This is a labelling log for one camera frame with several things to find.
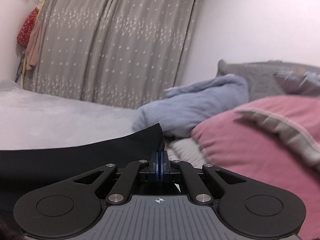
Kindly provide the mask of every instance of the curtain with white star pattern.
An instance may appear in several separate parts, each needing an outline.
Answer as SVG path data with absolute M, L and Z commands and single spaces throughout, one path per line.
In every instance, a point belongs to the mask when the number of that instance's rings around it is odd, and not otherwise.
M 138 108 L 179 85 L 201 0 L 46 0 L 24 88 Z

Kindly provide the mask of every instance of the blue blanket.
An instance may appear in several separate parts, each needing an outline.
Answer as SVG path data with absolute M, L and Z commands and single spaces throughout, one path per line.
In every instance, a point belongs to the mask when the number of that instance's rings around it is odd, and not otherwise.
M 160 123 L 164 135 L 190 137 L 202 121 L 247 103 L 248 84 L 240 76 L 220 76 L 190 86 L 165 90 L 166 99 L 153 101 L 137 110 L 133 130 Z

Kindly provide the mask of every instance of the gray pillow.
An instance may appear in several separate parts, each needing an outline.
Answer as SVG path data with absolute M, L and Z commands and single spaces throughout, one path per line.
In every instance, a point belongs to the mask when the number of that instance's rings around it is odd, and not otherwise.
M 239 64 L 227 64 L 224 60 L 218 62 L 217 75 L 233 73 L 244 77 L 249 85 L 250 101 L 268 96 L 283 95 L 285 91 L 274 79 L 274 73 L 278 71 L 290 71 L 294 68 L 303 68 L 308 71 L 320 73 L 320 68 L 276 61 L 251 62 Z
M 320 96 L 320 75 L 306 72 L 304 76 L 292 71 L 279 71 L 274 74 L 275 80 L 287 94 L 309 97 Z

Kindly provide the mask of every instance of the black device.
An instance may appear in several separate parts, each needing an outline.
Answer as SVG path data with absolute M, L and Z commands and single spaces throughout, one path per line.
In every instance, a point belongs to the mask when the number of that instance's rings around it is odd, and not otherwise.
M 41 240 L 294 240 L 305 215 L 289 191 L 166 151 L 34 190 L 14 208 L 21 231 Z

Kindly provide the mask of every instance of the crosshair symbol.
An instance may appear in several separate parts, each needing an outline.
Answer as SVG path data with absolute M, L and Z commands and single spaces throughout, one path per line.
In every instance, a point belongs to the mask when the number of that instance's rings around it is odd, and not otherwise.
M 165 201 L 163 198 L 157 198 L 156 200 L 154 200 L 154 201 L 156 201 L 157 203 L 162 203 L 163 201 Z

